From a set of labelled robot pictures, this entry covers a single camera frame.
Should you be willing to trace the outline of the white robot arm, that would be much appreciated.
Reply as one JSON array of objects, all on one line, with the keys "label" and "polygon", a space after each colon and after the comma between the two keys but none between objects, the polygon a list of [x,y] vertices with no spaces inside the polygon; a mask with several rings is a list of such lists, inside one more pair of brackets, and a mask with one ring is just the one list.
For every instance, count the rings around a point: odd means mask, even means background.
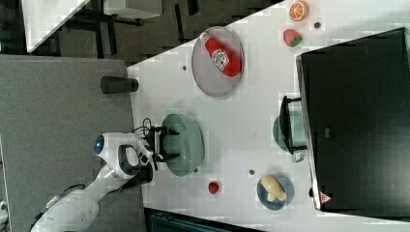
[{"label": "white robot arm", "polygon": [[135,132],[106,132],[94,143],[95,155],[105,165],[87,187],[66,188],[53,197],[36,216],[30,232],[84,232],[99,213],[99,202],[110,192],[153,181],[159,161],[169,155],[163,141],[177,132],[151,127],[146,135]]}]

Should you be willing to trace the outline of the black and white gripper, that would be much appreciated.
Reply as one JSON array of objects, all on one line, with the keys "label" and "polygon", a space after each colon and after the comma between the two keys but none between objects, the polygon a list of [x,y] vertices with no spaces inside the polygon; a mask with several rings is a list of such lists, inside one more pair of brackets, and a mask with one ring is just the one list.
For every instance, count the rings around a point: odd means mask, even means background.
[{"label": "black and white gripper", "polygon": [[154,127],[150,128],[142,126],[142,139],[146,142],[144,147],[148,151],[146,157],[149,162],[154,165],[155,170],[158,170],[158,162],[168,162],[180,157],[179,154],[161,154],[161,136],[165,135],[179,135],[179,132],[168,127]]}]

